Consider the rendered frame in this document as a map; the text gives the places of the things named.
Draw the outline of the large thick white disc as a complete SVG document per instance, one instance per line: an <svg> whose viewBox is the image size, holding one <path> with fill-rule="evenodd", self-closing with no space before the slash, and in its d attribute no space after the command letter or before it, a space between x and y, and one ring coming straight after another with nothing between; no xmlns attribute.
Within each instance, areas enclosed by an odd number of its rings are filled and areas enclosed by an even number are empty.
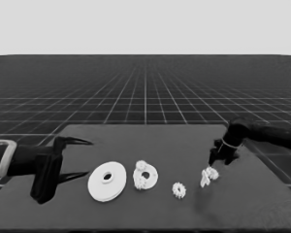
<svg viewBox="0 0 291 233"><path fill-rule="evenodd" d="M125 167L116 161L99 165L90 174L87 190L90 196L99 202L108 202L116 198L126 186Z"/></svg>

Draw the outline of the white round carrier with pins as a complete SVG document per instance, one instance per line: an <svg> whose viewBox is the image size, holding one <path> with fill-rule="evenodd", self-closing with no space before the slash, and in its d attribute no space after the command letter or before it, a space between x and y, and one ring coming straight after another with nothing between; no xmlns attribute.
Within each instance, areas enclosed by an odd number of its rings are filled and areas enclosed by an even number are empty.
<svg viewBox="0 0 291 233"><path fill-rule="evenodd" d="M158 172L154 166L147 163L147 166L143 171L138 171L135 167L135 170L133 172L134 185L135 179L139 177L144 177L146 179L146 185L144 190L151 189L156 185L158 181Z"/></svg>

